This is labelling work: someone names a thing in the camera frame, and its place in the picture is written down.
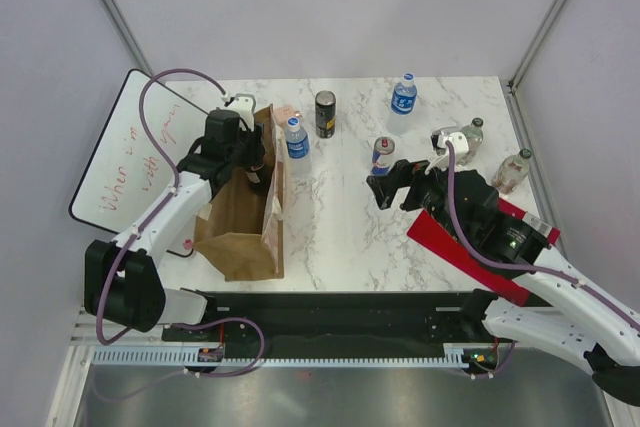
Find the tan canvas tote bag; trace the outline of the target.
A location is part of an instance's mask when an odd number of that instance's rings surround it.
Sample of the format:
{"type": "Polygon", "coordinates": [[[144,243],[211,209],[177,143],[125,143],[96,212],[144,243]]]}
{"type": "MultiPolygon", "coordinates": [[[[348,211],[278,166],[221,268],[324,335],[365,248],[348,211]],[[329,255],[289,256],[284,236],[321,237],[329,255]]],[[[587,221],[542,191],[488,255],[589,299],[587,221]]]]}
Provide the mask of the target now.
{"type": "Polygon", "coordinates": [[[196,218],[194,249],[227,282],[284,277],[286,169],[279,158],[282,143],[272,114],[271,106],[256,113],[256,121],[265,129],[264,169],[252,173],[236,169],[196,218]]]}

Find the glass Coca-Cola bottle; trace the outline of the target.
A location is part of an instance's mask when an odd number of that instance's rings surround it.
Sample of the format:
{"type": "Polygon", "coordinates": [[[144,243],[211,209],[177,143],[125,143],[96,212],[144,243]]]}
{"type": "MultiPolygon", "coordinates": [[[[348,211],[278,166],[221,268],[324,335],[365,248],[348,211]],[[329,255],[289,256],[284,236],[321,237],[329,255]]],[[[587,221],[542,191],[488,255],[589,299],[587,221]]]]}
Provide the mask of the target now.
{"type": "Polygon", "coordinates": [[[264,188],[270,177],[265,162],[265,149],[262,145],[256,148],[256,156],[252,165],[245,169],[250,186],[254,189],[264,188]]]}

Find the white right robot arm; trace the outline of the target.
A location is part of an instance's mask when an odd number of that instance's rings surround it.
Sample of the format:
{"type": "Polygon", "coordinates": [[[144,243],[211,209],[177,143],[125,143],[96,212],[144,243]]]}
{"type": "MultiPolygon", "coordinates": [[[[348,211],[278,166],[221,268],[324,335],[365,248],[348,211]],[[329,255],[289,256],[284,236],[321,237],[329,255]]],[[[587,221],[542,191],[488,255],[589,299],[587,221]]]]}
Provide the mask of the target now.
{"type": "Polygon", "coordinates": [[[545,318],[500,294],[476,289],[458,328],[467,339],[487,334],[523,342],[586,372],[617,400],[639,403],[639,316],[582,275],[538,230],[499,207],[498,192],[475,170],[428,171],[398,161],[366,183],[381,209],[401,188],[405,211],[420,209],[490,273],[537,295],[561,313],[545,318]]]}

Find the large blue-label water bottle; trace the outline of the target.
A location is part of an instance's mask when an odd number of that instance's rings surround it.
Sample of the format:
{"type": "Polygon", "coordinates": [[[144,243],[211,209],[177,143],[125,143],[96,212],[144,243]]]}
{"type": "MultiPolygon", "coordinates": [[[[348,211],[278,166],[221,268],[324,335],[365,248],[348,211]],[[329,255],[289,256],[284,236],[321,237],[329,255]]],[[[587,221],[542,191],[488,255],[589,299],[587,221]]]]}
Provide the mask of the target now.
{"type": "Polygon", "coordinates": [[[409,129],[417,95],[415,77],[406,73],[394,86],[391,96],[387,127],[392,135],[401,136],[409,129]]]}

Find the clear glass bottle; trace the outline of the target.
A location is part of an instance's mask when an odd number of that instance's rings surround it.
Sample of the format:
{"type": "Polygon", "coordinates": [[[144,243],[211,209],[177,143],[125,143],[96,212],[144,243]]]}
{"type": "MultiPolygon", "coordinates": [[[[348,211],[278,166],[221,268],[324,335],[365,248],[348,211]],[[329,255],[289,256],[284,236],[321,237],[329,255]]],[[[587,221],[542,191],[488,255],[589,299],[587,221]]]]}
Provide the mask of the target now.
{"type": "Polygon", "coordinates": [[[526,148],[507,157],[494,173],[491,185],[501,195],[511,194],[527,177],[530,171],[531,157],[532,151],[526,148]]]}
{"type": "Polygon", "coordinates": [[[483,125],[484,120],[480,117],[475,117],[469,124],[456,130],[456,133],[464,135],[468,145],[466,154],[456,154],[456,164],[458,166],[466,166],[474,160],[484,140],[483,125]]]}

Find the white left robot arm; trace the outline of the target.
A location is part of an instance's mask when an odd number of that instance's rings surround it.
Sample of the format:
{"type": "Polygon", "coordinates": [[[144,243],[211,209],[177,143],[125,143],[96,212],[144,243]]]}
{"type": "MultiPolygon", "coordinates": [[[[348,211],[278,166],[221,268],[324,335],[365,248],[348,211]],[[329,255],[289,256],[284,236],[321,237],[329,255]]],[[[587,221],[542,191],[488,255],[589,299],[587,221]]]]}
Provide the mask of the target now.
{"type": "Polygon", "coordinates": [[[93,241],[85,252],[84,307],[96,318],[96,335],[108,338],[109,320],[125,332],[147,332],[157,325],[184,324],[198,340],[219,329],[219,316],[205,297],[164,288],[157,265],[187,222],[231,180],[238,168],[251,169],[264,159],[263,128],[250,108],[238,101],[211,111],[203,136],[179,163],[171,163],[172,182],[130,227],[112,241],[93,241]]]}

